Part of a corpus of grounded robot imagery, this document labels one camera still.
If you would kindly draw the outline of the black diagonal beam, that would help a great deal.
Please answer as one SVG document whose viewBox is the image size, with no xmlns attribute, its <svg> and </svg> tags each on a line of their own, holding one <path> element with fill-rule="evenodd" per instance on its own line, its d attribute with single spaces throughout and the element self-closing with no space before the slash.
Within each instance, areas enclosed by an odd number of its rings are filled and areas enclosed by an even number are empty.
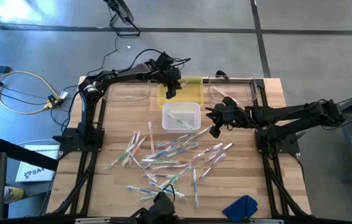
<svg viewBox="0 0 352 224">
<path fill-rule="evenodd" d="M 59 163 L 57 159 L 47 157 L 35 151 L 30 151 L 3 139 L 0 139 L 0 152 L 5 152 L 7 156 L 12 159 L 52 171 L 57 170 Z"/>
</svg>

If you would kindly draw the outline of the clear plastic bin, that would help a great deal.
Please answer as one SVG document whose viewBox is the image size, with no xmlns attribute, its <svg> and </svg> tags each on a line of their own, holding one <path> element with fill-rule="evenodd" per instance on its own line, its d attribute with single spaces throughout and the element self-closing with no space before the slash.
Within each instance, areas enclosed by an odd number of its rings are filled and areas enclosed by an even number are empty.
<svg viewBox="0 0 352 224">
<path fill-rule="evenodd" d="M 214 86 L 229 95 L 238 106 L 253 105 L 258 98 L 257 82 L 253 75 L 249 78 L 229 77 L 228 80 L 225 80 L 217 78 L 214 74 L 209 75 L 207 84 L 209 96 L 213 103 L 221 103 L 224 98 L 212 89 Z"/>
<path fill-rule="evenodd" d="M 150 81 L 129 81 L 110 85 L 103 99 L 110 103 L 135 102 L 147 100 L 150 93 Z"/>
</svg>

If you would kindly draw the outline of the yellow translucent plastic bin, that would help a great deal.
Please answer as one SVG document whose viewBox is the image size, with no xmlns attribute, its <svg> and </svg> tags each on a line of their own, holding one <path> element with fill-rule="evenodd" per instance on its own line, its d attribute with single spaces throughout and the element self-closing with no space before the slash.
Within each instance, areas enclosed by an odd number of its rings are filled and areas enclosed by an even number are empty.
<svg viewBox="0 0 352 224">
<path fill-rule="evenodd" d="M 157 106 L 162 108 L 165 103 L 204 103 L 203 78 L 200 76 L 186 76 L 180 80 L 189 80 L 182 89 L 176 91 L 176 96 L 170 100 L 166 98 L 167 88 L 163 85 L 157 86 Z"/>
</svg>

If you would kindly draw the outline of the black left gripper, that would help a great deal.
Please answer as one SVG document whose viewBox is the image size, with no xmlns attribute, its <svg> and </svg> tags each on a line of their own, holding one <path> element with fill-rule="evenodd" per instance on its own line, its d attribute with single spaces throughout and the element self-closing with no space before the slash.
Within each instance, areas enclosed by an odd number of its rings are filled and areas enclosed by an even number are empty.
<svg viewBox="0 0 352 224">
<path fill-rule="evenodd" d="M 166 98 L 171 99 L 176 96 L 176 87 L 182 87 L 181 72 L 179 68 L 173 66 L 173 62 L 152 64 L 152 80 L 167 86 Z"/>
</svg>

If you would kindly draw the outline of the silver bracket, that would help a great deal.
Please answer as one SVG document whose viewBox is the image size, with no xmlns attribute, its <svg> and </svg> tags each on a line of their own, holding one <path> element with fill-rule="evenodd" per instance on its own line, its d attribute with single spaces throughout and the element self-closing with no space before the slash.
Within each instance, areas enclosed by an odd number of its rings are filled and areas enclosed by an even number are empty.
<svg viewBox="0 0 352 224">
<path fill-rule="evenodd" d="M 109 217 L 77 218 L 74 224 L 109 224 Z"/>
<path fill-rule="evenodd" d="M 277 220 L 277 219 L 253 218 L 253 219 L 249 219 L 249 224 L 285 224 L 285 223 L 283 220 Z"/>
</svg>

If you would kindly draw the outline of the blue cloth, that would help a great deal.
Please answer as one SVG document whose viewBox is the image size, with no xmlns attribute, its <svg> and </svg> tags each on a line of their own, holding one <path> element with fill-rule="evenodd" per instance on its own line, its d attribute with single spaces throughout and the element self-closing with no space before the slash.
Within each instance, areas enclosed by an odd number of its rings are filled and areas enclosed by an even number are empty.
<svg viewBox="0 0 352 224">
<path fill-rule="evenodd" d="M 258 203 L 249 195 L 244 195 L 223 209 L 222 213 L 232 222 L 251 218 L 258 210 Z"/>
</svg>

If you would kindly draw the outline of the yellow and white can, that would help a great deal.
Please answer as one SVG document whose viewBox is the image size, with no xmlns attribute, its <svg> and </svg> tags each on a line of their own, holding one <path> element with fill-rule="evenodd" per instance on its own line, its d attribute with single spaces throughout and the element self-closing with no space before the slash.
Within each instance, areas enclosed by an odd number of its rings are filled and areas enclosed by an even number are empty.
<svg viewBox="0 0 352 224">
<path fill-rule="evenodd" d="M 5 186 L 4 188 L 4 203 L 12 203 L 22 200 L 24 190 L 18 187 Z"/>
</svg>

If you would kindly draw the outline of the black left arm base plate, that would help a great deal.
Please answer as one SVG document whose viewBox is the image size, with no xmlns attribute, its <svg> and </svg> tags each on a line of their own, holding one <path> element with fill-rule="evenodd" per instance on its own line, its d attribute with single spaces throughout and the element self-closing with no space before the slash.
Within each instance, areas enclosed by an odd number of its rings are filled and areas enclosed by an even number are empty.
<svg viewBox="0 0 352 224">
<path fill-rule="evenodd" d="M 96 129 L 92 138 L 87 139 L 77 128 L 67 128 L 62 135 L 53 136 L 52 139 L 60 143 L 63 152 L 100 152 L 104 134 L 104 129 Z"/>
</svg>

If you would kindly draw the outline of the white perforated plastic basket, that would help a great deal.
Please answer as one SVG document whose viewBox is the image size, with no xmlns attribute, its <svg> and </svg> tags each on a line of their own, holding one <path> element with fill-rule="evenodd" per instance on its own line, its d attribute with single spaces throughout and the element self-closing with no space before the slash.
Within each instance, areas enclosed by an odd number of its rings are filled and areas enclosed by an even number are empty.
<svg viewBox="0 0 352 224">
<path fill-rule="evenodd" d="M 185 128 L 170 118 L 167 113 L 187 122 L 192 129 Z M 168 133 L 191 134 L 201 128 L 201 107 L 197 103 L 165 103 L 162 107 L 162 128 Z"/>
</svg>

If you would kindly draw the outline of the blue toothbrush in clear wrap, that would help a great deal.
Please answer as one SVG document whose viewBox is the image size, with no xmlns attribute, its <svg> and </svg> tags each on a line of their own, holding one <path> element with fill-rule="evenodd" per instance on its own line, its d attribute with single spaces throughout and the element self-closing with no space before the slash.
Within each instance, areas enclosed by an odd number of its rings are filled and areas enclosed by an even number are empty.
<svg viewBox="0 0 352 224">
<path fill-rule="evenodd" d="M 183 147 L 182 149 L 177 149 L 173 152 L 170 152 L 169 154 L 165 155 L 165 157 L 172 157 L 172 156 L 175 156 L 177 154 L 181 154 L 181 153 L 184 153 L 190 149 L 194 149 L 194 148 L 197 148 L 198 147 L 198 143 L 195 142 L 195 143 L 192 143 L 192 144 L 188 144 L 187 146 Z"/>
<path fill-rule="evenodd" d="M 182 140 L 182 139 L 185 139 L 185 138 L 187 138 L 187 137 L 189 137 L 189 136 L 190 136 L 190 134 L 185 134 L 185 135 L 179 136 L 179 137 L 177 137 L 177 138 L 175 138 L 175 139 L 172 139 L 172 140 L 170 140 L 170 141 L 157 143 L 156 146 L 157 146 L 157 147 L 164 147 L 164 146 L 167 146 L 167 145 L 171 145 L 171 144 L 173 144 L 173 143 L 175 143 L 175 142 L 178 142 L 178 141 L 180 141 L 180 140 Z"/>
<path fill-rule="evenodd" d="M 193 177 L 193 193 L 194 193 L 194 207 L 199 207 L 199 200 L 197 196 L 197 175 L 196 175 L 196 168 L 192 168 L 192 177 Z"/>
<path fill-rule="evenodd" d="M 148 190 L 148 189 L 144 189 L 144 188 L 139 188 L 139 187 L 134 187 L 134 186 L 131 186 L 131 185 L 127 185 L 126 188 L 128 190 L 134 190 L 134 191 L 137 191 L 137 192 L 141 192 L 143 194 L 149 194 L 149 195 L 157 195 L 158 194 L 158 192 L 156 192 L 156 191 Z"/>
<path fill-rule="evenodd" d="M 161 187 L 160 185 L 156 184 L 155 182 L 149 182 L 149 184 L 151 186 L 156 187 L 157 189 L 163 190 L 163 191 L 165 191 L 165 192 L 167 192 L 169 194 L 175 194 L 175 196 L 177 196 L 179 198 L 187 198 L 186 195 L 184 195 L 183 193 L 172 189 L 171 186 L 169 186 L 169 187 Z"/>
<path fill-rule="evenodd" d="M 156 158 L 159 158 L 160 156 L 170 152 L 170 151 L 173 151 L 175 149 L 177 149 L 178 146 L 169 146 L 167 147 L 166 149 L 160 151 L 160 152 L 157 152 L 156 154 L 151 154 L 151 155 L 148 155 L 146 156 L 146 159 L 156 159 Z"/>
</svg>

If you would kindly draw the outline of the white printed box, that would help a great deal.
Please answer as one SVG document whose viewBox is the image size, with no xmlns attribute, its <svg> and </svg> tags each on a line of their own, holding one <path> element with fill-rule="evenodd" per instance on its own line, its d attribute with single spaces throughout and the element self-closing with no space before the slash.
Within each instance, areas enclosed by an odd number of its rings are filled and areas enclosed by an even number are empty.
<svg viewBox="0 0 352 224">
<path fill-rule="evenodd" d="M 59 145 L 25 145 L 26 149 L 38 152 L 52 159 L 59 157 Z M 48 182 L 54 176 L 54 171 L 20 162 L 16 182 Z"/>
</svg>

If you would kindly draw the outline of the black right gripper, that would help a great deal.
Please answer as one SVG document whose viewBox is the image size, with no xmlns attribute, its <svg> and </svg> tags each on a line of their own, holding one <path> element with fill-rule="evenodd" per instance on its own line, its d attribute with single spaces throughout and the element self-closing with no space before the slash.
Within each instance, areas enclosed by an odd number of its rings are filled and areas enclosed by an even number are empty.
<svg viewBox="0 0 352 224">
<path fill-rule="evenodd" d="M 252 123 L 249 120 L 248 114 L 237 107 L 237 103 L 231 97 L 224 97 L 221 103 L 216 104 L 213 108 L 207 107 L 212 113 L 221 113 L 227 115 L 227 125 L 232 128 L 252 128 Z M 220 128 L 225 124 L 224 120 L 217 115 L 208 114 L 208 118 L 214 123 L 209 133 L 218 138 L 221 134 Z"/>
</svg>

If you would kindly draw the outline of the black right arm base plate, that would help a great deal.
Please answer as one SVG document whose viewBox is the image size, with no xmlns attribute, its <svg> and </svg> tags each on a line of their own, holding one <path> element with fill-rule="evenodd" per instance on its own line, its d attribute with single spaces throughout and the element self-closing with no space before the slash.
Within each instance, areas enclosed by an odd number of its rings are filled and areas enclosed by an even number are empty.
<svg viewBox="0 0 352 224">
<path fill-rule="evenodd" d="M 255 131 L 257 150 L 262 154 L 287 153 L 295 154 L 300 152 L 298 140 L 305 134 L 289 134 L 280 137 L 271 137 L 264 130 Z"/>
</svg>

